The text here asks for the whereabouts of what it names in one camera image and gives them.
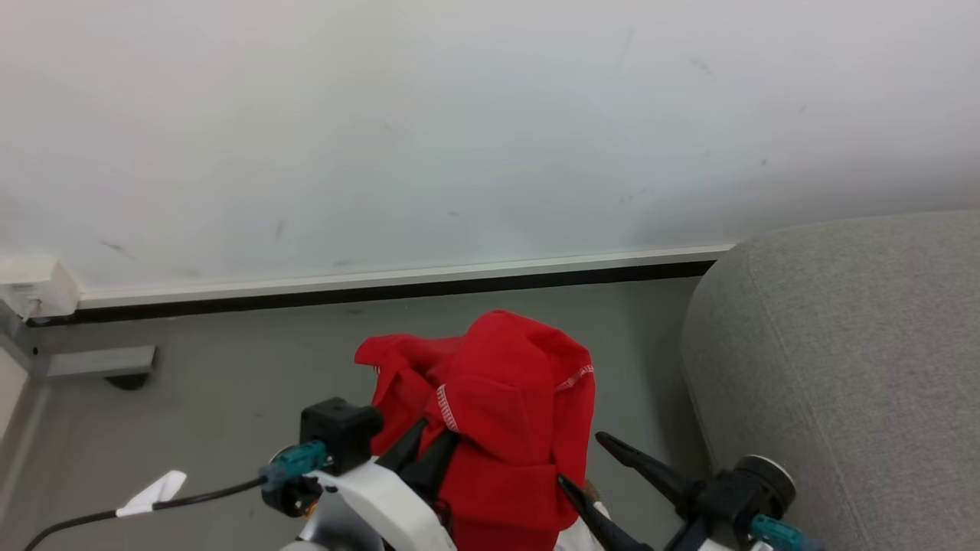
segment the white wall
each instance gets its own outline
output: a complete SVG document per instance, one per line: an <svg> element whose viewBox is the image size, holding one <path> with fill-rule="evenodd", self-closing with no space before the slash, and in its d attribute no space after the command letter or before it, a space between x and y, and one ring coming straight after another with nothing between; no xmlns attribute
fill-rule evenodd
<svg viewBox="0 0 980 551"><path fill-rule="evenodd" d="M0 253L83 291L980 205L972 0L0 2Z"/></svg>

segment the white stitching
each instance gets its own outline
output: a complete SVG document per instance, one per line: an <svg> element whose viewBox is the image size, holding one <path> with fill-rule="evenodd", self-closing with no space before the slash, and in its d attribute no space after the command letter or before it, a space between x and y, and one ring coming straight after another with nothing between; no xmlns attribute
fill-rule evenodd
<svg viewBox="0 0 980 551"><path fill-rule="evenodd" d="M442 412L442 420L446 422L446 428L452 432L459 432L460 426L456 424L456 418L453 417L453 410L449 407L449 402L446 400L446 385L439 385L439 389L435 391L436 400L439 402L439 410Z"/></svg>
<svg viewBox="0 0 980 551"><path fill-rule="evenodd" d="M596 368L594 368L592 364L585 366L584 368L575 372L575 375L570 376L565 382L556 386L555 392L561 392L563 390L568 390L572 388L573 386L575 386L577 382L579 382L580 379L582 379L585 376L585 374L593 374L595 371Z"/></svg>

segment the cable connector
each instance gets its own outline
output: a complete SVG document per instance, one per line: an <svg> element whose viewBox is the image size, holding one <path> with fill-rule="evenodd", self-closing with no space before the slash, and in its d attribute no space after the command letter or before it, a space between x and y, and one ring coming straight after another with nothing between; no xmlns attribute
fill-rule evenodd
<svg viewBox="0 0 980 551"><path fill-rule="evenodd" d="M766 515L752 519L752 537L776 551L824 551L822 541L810 539L801 531Z"/></svg>
<svg viewBox="0 0 980 551"><path fill-rule="evenodd" d="M259 475L266 479L262 491L281 488L289 480L323 469L332 463L331 460L332 458L326 455L326 446L319 440L289 448L259 469Z"/></svg>

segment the white baseboard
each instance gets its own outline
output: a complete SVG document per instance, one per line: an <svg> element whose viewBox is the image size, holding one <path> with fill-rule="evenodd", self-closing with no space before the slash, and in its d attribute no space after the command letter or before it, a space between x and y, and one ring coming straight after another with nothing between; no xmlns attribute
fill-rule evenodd
<svg viewBox="0 0 980 551"><path fill-rule="evenodd" d="M564 257L496 264L476 264L451 266L446 268L426 268L420 270L401 270L395 272L375 272L369 274L324 275L320 277L296 277L292 279L272 279L264 281L242 281L230 283L210 283L171 288L128 289L120 291L82 291L79 309L109 308L114 306L135 306L163 304L194 300L220 298L241 298L313 291L330 291L406 285L414 283L433 283L439 281L458 281L463 279L483 279L489 277L533 276L602 270L633 266L651 266L678 262L699 262L716 260L733 245L710 245L703 247L684 247L679 249L660 249L633 253L615 253Z"/></svg>

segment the red cloth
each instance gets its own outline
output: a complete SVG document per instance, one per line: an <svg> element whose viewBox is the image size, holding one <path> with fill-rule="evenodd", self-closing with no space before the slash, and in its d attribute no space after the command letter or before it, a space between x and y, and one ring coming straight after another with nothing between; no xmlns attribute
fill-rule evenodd
<svg viewBox="0 0 980 551"><path fill-rule="evenodd" d="M510 312L460 337L371 337L359 364L378 370L372 404L384 453L422 415L424 451L442 430L463 438L439 497L461 551L551 551L575 511L557 484L585 481L595 382L589 352L561 331Z"/></svg>

